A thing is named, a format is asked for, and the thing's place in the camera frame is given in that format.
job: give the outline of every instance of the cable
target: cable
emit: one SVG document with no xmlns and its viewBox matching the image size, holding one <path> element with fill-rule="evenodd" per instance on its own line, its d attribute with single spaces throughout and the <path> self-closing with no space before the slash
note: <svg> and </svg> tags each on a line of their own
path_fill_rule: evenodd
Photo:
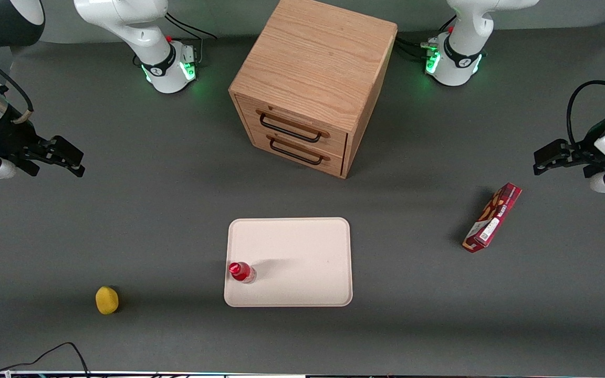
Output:
<svg viewBox="0 0 605 378">
<path fill-rule="evenodd" d="M 437 31 L 439 31 L 439 32 L 444 31 L 445 28 L 447 28 L 447 26 L 449 26 L 449 24 L 451 24 L 452 21 L 454 21 L 454 19 L 456 19 L 456 14 L 454 16 L 452 16 L 451 19 L 447 20 L 447 22 L 443 26 L 440 26 L 440 29 L 438 29 Z"/>
<path fill-rule="evenodd" d="M 74 345 L 73 342 L 63 342 L 62 344 L 54 347 L 53 349 L 46 350 L 46 352 L 44 352 L 44 354 L 41 354 L 39 357 L 37 357 L 37 359 L 35 359 L 31 363 L 12 364 L 11 366 L 7 366 L 7 367 L 1 368 L 0 372 L 7 371 L 7 370 L 10 370 L 12 368 L 17 368 L 18 366 L 30 366 L 30 365 L 36 364 L 36 363 L 38 363 L 40 361 L 40 359 L 44 358 L 46 356 L 46 354 L 52 352 L 53 350 L 58 349 L 59 347 L 63 347 L 65 345 L 70 345 L 72 348 L 74 348 L 74 350 L 76 351 L 76 354 L 79 355 L 79 359 L 81 359 L 81 365 L 84 368 L 84 372 L 86 373 L 86 377 L 89 377 L 90 373 L 89 373 L 89 370 L 88 370 L 88 366 L 86 365 L 86 360 L 84 360 L 84 356 L 82 356 L 81 352 L 79 352 L 79 349 L 76 347 L 76 345 Z"/>
<path fill-rule="evenodd" d="M 405 49 L 405 47 L 403 47 L 403 46 L 401 46 L 401 45 L 396 45 L 396 47 L 397 47 L 398 49 L 400 49 L 401 51 L 403 51 L 404 53 L 406 53 L 406 54 L 410 55 L 410 57 L 414 57 L 414 58 L 417 58 L 417 59 L 421 59 L 421 58 L 423 58 L 423 56 L 422 56 L 422 55 L 417 55 L 417 54 L 415 54 L 415 53 L 413 53 L 413 52 L 410 52 L 410 51 L 406 50 L 406 49 Z"/>
<path fill-rule="evenodd" d="M 204 31 L 204 30 L 202 30 L 202 29 L 195 28 L 194 26 L 190 26 L 190 25 L 188 25 L 188 24 L 184 24 L 183 22 L 181 22 L 181 21 L 179 21 L 178 19 L 176 19 L 176 17 L 174 17 L 173 15 L 171 15 L 171 14 L 170 14 L 170 12 L 168 12 L 168 14 L 167 14 L 167 15 L 168 15 L 168 16 L 170 16 L 170 17 L 171 17 L 171 19 L 173 19 L 174 21 L 178 22 L 179 24 L 182 24 L 183 26 L 185 26 L 185 27 L 187 27 L 187 28 L 191 28 L 191 29 L 193 29 L 194 31 L 197 31 L 197 32 L 200 32 L 200 33 L 204 33 L 204 34 L 206 34 L 206 35 L 211 36 L 212 38 L 214 38 L 214 40 L 218 40 L 218 37 L 217 37 L 217 36 L 214 36 L 214 34 L 211 34 L 211 33 L 210 33 L 210 32 L 208 32 L 208 31 Z"/>
<path fill-rule="evenodd" d="M 415 47 L 420 46 L 418 43 L 412 43 L 411 41 L 404 40 L 403 38 L 401 38 L 399 36 L 396 36 L 396 41 L 397 41 L 397 43 L 402 43 L 403 45 L 415 46 Z"/>
<path fill-rule="evenodd" d="M 12 79 L 9 75 L 7 75 L 6 72 L 2 71 L 2 69 L 0 69 L 0 75 L 2 75 L 4 77 L 4 79 L 6 79 L 6 81 L 11 83 L 12 86 L 14 86 L 15 90 L 17 90 L 22 95 L 22 98 L 24 98 L 25 102 L 27 103 L 26 112 L 24 112 L 24 114 L 20 115 L 20 118 L 13 121 L 14 124 L 21 124 L 22 122 L 25 122 L 29 118 L 29 116 L 32 114 L 32 112 L 34 112 L 34 106 L 32 106 L 32 101 L 29 99 L 29 96 L 27 96 L 27 93 L 25 93 L 25 91 L 22 90 L 22 88 L 20 88 L 20 86 L 15 82 L 15 80 Z"/>
<path fill-rule="evenodd" d="M 195 34 L 194 32 L 188 30 L 188 29 L 184 29 L 181 25 L 177 24 L 175 21 L 173 21 L 168 15 L 165 16 L 165 19 L 168 20 L 170 22 L 170 24 L 172 24 L 173 26 L 176 26 L 177 28 L 185 31 L 186 33 L 192 35 L 195 37 L 195 39 L 199 39 L 201 40 L 202 38 L 200 38 L 199 35 Z"/>
<path fill-rule="evenodd" d="M 200 36 L 198 36 L 197 34 L 195 34 L 194 32 L 187 30 L 185 28 L 183 28 L 182 26 L 180 26 L 179 24 L 176 24 L 170 17 L 165 16 L 165 19 L 168 20 L 170 22 L 170 24 L 172 24 L 173 26 L 176 26 L 178 29 L 181 29 L 182 31 L 185 31 L 186 33 L 194 36 L 195 38 L 200 40 L 200 57 L 197 60 L 197 64 L 202 63 L 202 58 L 204 58 L 204 38 L 200 38 Z"/>
<path fill-rule="evenodd" d="M 573 138 L 573 127 L 571 126 L 571 113 L 573 111 L 573 103 L 576 101 L 576 96 L 580 93 L 583 88 L 588 86 L 605 86 L 605 80 L 591 80 L 586 83 L 582 83 L 575 91 L 571 94 L 571 98 L 569 99 L 569 105 L 566 107 L 566 132 L 569 135 L 569 143 L 572 148 L 578 153 L 578 155 L 585 160 L 587 163 L 591 165 L 598 165 L 598 163 L 593 162 L 588 156 L 581 153 L 578 143 L 576 143 L 576 139 Z"/>
</svg>

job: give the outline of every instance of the white tray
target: white tray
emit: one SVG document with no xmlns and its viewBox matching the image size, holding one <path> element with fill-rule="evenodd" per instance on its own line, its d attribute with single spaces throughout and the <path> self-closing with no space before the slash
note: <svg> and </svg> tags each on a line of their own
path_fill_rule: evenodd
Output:
<svg viewBox="0 0 605 378">
<path fill-rule="evenodd" d="M 228 265 L 256 270 L 238 282 Z M 223 298 L 232 307 L 341 307 L 351 302 L 349 223 L 344 218 L 237 219 L 228 230 Z"/>
</svg>

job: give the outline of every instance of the red cardboard box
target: red cardboard box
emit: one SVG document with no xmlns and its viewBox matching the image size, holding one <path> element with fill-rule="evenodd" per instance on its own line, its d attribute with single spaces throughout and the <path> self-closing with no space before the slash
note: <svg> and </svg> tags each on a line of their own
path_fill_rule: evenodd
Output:
<svg viewBox="0 0 605 378">
<path fill-rule="evenodd" d="M 461 245 L 471 253 L 489 246 L 520 193 L 521 189 L 510 182 L 499 189 L 485 206 L 485 209 L 482 210 L 482 215 L 475 222 L 471 232 L 466 235 L 466 239 Z"/>
</svg>

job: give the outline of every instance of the yellow sponge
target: yellow sponge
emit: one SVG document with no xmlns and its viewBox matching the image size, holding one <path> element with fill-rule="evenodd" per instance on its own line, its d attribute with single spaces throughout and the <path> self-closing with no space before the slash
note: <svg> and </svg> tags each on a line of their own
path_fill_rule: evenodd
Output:
<svg viewBox="0 0 605 378">
<path fill-rule="evenodd" d="M 118 294 L 108 286 L 100 287 L 95 294 L 97 309 L 103 315 L 109 315 L 118 309 Z"/>
</svg>

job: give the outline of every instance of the wood grain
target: wood grain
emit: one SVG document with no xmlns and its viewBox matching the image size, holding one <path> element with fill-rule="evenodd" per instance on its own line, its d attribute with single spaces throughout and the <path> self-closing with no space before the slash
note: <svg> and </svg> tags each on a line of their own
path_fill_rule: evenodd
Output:
<svg viewBox="0 0 605 378">
<path fill-rule="evenodd" d="M 281 0 L 231 91 L 351 132 L 396 30 L 312 0 Z"/>
<path fill-rule="evenodd" d="M 337 156 L 343 156 L 345 151 L 345 145 L 347 140 L 347 134 L 343 131 L 338 131 L 336 129 L 332 129 L 330 127 L 322 126 L 321 124 L 310 122 L 309 120 L 305 120 L 304 118 L 293 118 L 290 117 L 286 113 L 279 112 L 278 110 L 267 106 L 265 103 L 260 101 L 248 100 L 242 96 L 237 96 L 239 101 L 239 107 L 242 111 L 243 122 L 246 122 L 247 128 L 254 132 L 261 133 L 270 133 L 274 136 L 289 140 L 294 143 L 298 143 L 303 146 L 309 146 L 313 149 L 319 149 L 321 151 L 325 151 L 328 153 L 332 153 Z M 266 117 L 266 122 L 271 123 L 277 127 L 281 127 L 282 129 L 295 132 L 302 136 L 308 138 L 314 138 L 317 135 L 317 131 L 321 132 L 321 137 L 319 141 L 316 143 L 309 143 L 306 141 L 302 141 L 301 139 L 296 139 L 293 136 L 288 136 L 281 132 L 273 131 L 272 129 L 268 129 L 264 127 L 260 123 L 260 114 L 264 112 L 270 117 Z"/>
<path fill-rule="evenodd" d="M 331 160 L 305 165 L 345 179 L 379 97 L 396 24 L 313 0 L 281 0 L 230 94 L 252 144 L 268 138 Z M 313 138 L 311 143 L 261 125 Z"/>
<path fill-rule="evenodd" d="M 326 172 L 327 174 L 331 174 L 336 177 L 341 177 L 342 157 L 335 156 L 330 153 L 321 153 L 318 151 L 314 151 L 313 149 L 310 149 L 307 146 L 302 146 L 298 143 L 294 143 L 291 141 L 284 141 L 283 139 L 273 136 L 273 134 L 271 133 L 254 132 L 252 136 L 254 137 L 254 146 L 256 146 L 257 148 L 281 156 L 282 158 L 295 161 L 296 163 L 306 165 L 310 168 L 314 168 L 315 170 L 320 170 L 322 172 Z M 322 161 L 319 165 L 311 165 L 296 158 L 274 151 L 270 147 L 270 142 L 272 139 L 275 139 L 276 146 L 278 148 L 284 149 L 291 153 L 295 153 L 300 157 L 307 158 L 310 160 L 317 160 L 319 157 L 322 157 Z"/>
</svg>

